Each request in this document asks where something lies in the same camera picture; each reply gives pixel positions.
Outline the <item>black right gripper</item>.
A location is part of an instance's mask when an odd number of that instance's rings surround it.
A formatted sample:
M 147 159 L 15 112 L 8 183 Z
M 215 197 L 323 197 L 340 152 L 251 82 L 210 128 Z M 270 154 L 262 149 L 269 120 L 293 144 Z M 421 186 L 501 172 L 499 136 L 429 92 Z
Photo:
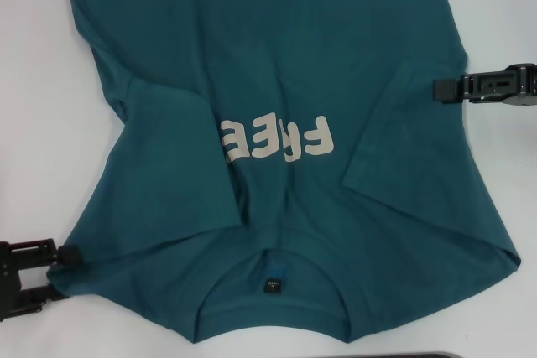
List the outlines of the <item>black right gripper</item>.
M 464 75 L 459 79 L 434 81 L 434 100 L 441 103 L 503 102 L 511 106 L 537 106 L 537 64 L 516 64 L 516 91 L 510 94 L 510 74 L 501 72 Z

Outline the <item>teal t-shirt with beige print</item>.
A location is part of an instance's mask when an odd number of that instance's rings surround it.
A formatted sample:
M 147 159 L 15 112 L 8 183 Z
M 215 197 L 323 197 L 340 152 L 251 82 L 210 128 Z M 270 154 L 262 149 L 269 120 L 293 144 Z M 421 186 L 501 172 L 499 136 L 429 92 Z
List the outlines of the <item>teal t-shirt with beige print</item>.
M 123 131 L 54 268 L 192 342 L 351 342 L 480 293 L 520 257 L 458 105 L 447 0 L 71 0 Z

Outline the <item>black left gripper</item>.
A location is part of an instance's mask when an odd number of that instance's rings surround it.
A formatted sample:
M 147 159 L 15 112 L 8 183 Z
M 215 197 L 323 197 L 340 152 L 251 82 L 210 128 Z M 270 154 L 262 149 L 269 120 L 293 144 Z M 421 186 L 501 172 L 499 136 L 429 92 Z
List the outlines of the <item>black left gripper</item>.
M 82 263 L 77 246 L 56 246 L 53 239 L 14 244 L 0 241 L 0 321 L 22 312 L 39 312 L 48 302 L 68 298 L 52 284 L 21 291 L 20 268 L 73 267 Z

